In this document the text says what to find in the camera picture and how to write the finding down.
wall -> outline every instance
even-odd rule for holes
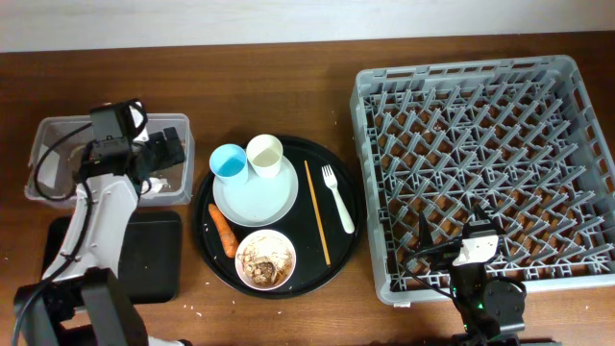
[[[613,0],[0,0],[0,51],[615,29]]]

wooden chopstick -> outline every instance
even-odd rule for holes
[[[316,213],[316,223],[318,224],[318,232],[320,232],[320,241],[323,243],[323,252],[325,253],[325,261],[328,266],[331,266],[331,260],[329,259],[329,250],[327,250],[327,240],[325,239],[325,233],[323,232],[323,224],[320,221],[320,212],[318,212],[318,203],[316,203],[316,194],[314,193],[314,186],[311,184],[311,176],[309,175],[308,162],[306,164],[307,182],[309,183],[309,192],[311,193],[311,203],[314,205],[314,212]]]

black tray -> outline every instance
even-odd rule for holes
[[[58,254],[70,216],[49,225],[42,272]],[[180,285],[182,218],[174,211],[134,213],[126,226],[118,280],[133,304],[165,303]]]
[[[297,171],[299,194],[295,204],[281,220],[268,226],[244,227],[230,221],[229,225],[239,242],[251,232],[262,229],[271,229],[286,235],[297,252],[297,266],[290,279],[281,287],[270,291],[252,289],[239,279],[234,268],[234,259],[229,259],[224,254],[220,236],[209,216],[208,204],[214,203],[211,192],[214,176],[211,172],[199,188],[193,228],[203,259],[222,281],[243,293],[269,299],[297,297],[333,279],[355,251],[364,227],[363,193],[344,163],[334,153],[309,140],[292,136],[278,138],[282,142],[284,156]],[[325,263],[304,161],[309,165],[331,266]],[[325,164],[332,166],[339,193],[355,223],[355,232],[351,235],[344,232],[333,195],[323,181],[321,167]],[[208,232],[205,231],[205,224],[209,228]]]

plastic bin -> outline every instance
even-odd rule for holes
[[[420,210],[440,243],[476,203],[507,233],[490,275],[530,292],[615,284],[615,166],[570,57],[364,70],[350,107],[384,303],[446,299],[399,259],[416,250]],[[424,260],[408,270],[448,287]]]
[[[180,141],[185,149],[184,164],[153,172],[151,177],[166,179],[159,192],[148,192],[141,195],[140,207],[161,207],[172,205],[187,205],[192,197],[192,179],[194,175],[194,138],[190,131],[190,122],[184,114],[148,114],[146,129],[149,134],[162,131],[167,127],[175,127]],[[28,165],[34,171],[37,160],[45,150],[65,134],[89,122],[89,115],[59,116],[43,119],[38,125],[37,136],[32,147]],[[93,139],[92,128],[85,129],[68,139],[57,150],[57,155],[50,155],[43,163],[39,180],[41,188],[50,195],[63,196],[73,186],[72,171],[79,168],[81,149]],[[25,186],[28,199],[41,201],[56,208],[72,208],[75,197],[64,202],[51,202],[40,197],[32,184],[32,174]]]

paper cup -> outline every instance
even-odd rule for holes
[[[243,185],[248,181],[246,152],[238,145],[219,146],[209,157],[209,169],[226,185]]]
[[[246,148],[248,161],[262,178],[273,178],[280,173],[282,153],[282,143],[271,135],[252,138]]]
[[[279,245],[280,248],[272,247],[271,242],[267,241],[269,239],[275,240],[274,243],[280,244]],[[262,285],[256,284],[253,281],[252,277],[247,275],[246,272],[244,271],[243,260],[244,260],[244,252],[246,251],[246,248],[248,247],[248,245],[258,247],[259,244],[263,246],[262,255],[265,255],[265,256],[268,256],[267,252],[273,253],[274,251],[276,252],[287,251],[290,254],[290,268],[287,268],[288,271],[287,273],[285,273],[284,278],[277,284],[270,285],[270,286],[262,286]],[[297,266],[297,253],[295,252],[295,247],[292,245],[290,240],[285,235],[281,234],[280,232],[273,231],[273,230],[260,230],[260,231],[253,232],[249,234],[248,236],[246,236],[241,241],[241,243],[239,243],[239,247],[237,248],[237,254],[234,257],[234,268],[237,271],[237,275],[239,276],[241,281],[253,289],[262,290],[262,291],[275,289],[275,288],[278,288],[284,285],[288,281],[288,279],[292,276],[292,273],[295,271],[296,266]]]

